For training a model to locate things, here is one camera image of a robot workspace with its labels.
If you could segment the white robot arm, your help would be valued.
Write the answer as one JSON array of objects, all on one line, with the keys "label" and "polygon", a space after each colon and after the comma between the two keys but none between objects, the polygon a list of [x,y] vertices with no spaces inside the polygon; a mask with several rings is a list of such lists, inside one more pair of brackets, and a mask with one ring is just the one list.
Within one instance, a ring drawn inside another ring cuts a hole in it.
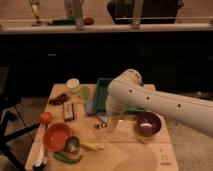
[{"label": "white robot arm", "polygon": [[108,85],[106,112],[120,117],[127,105],[144,108],[179,121],[213,137],[213,101],[149,90],[135,69],[127,69]]}]

